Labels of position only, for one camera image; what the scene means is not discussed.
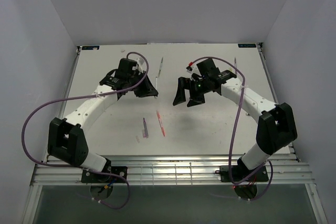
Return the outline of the green label clear pen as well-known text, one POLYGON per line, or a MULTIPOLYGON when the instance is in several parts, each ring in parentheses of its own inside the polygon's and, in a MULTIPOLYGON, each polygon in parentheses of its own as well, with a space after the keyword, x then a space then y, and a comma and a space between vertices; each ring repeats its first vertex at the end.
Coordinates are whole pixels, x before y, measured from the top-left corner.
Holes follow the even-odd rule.
POLYGON ((159 78, 160 75, 161 75, 162 67, 163 67, 163 61, 164 61, 164 57, 161 58, 160 66, 159 66, 159 70, 158 70, 158 74, 157 74, 157 78, 159 78))

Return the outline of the red highlighter pen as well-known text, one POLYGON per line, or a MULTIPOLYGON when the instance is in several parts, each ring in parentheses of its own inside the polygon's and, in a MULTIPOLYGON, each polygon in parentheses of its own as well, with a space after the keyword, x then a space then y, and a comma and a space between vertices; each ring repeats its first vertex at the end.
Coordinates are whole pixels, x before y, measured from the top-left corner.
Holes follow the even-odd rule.
POLYGON ((159 113, 158 110, 156 110, 156 115, 157 115, 157 119, 158 119, 158 122, 159 122, 159 125, 160 125, 160 129, 161 129, 162 135, 165 137, 166 136, 165 129, 164 129, 164 126, 163 126, 161 115, 160 115, 160 113, 159 113))

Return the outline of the purple highlighter pen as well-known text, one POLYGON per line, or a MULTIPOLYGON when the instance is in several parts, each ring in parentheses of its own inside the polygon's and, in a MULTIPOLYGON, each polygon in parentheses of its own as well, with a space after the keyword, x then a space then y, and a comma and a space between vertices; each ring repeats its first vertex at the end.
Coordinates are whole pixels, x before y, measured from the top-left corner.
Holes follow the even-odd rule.
POLYGON ((148 138, 149 137, 149 133, 148 133, 148 127, 147 127, 145 118, 143 118, 143 129, 145 130, 146 138, 148 138))

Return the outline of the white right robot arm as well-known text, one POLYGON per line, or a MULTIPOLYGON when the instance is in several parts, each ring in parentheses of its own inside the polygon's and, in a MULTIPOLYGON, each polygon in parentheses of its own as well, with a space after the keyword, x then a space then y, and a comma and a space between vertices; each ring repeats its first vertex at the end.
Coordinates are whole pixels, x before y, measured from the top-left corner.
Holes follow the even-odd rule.
POLYGON ((287 103, 276 104, 244 87, 241 80, 229 70, 212 76, 194 73, 191 78, 180 77, 173 105, 183 102, 188 107, 204 104, 204 95, 209 92, 216 92, 233 101, 257 123, 256 143, 231 168, 233 177, 250 180, 256 175, 257 167, 297 139, 291 106, 287 103))

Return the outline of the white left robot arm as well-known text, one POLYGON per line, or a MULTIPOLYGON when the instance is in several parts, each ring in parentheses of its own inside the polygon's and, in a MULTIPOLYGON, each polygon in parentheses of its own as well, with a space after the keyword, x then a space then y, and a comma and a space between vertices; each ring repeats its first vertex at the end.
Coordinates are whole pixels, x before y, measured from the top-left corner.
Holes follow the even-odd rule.
POLYGON ((113 69, 99 82, 93 97, 83 102, 63 119, 54 118, 49 125, 48 154, 73 166, 93 171, 94 177, 105 182, 111 177, 108 159, 90 152, 85 134, 103 112, 128 91, 138 98, 156 97, 158 91, 146 72, 132 70, 122 74, 113 69))

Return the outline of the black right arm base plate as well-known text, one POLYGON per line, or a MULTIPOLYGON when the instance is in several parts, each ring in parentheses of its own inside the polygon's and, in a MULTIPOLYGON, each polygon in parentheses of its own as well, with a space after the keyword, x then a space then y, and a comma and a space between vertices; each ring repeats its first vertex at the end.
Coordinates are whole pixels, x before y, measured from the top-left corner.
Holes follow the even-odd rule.
MULTIPOLYGON (((241 158, 237 161, 236 165, 231 166, 232 179, 235 183, 243 180, 245 177, 252 175, 246 180, 247 182, 267 182, 269 177, 265 165, 263 165, 258 171, 256 168, 253 170, 248 170, 241 158)), ((229 166, 222 165, 219 170, 216 171, 221 177, 221 182, 231 182, 229 177, 229 166)))

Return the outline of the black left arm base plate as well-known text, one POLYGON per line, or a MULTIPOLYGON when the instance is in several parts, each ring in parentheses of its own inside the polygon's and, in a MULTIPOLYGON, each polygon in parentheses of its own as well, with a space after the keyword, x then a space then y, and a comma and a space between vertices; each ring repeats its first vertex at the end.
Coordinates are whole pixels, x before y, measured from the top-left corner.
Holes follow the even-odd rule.
POLYGON ((81 182, 86 184, 97 183, 123 183, 127 179, 128 167, 127 166, 110 166, 103 173, 108 175, 100 175, 89 170, 84 170, 81 175, 81 182))

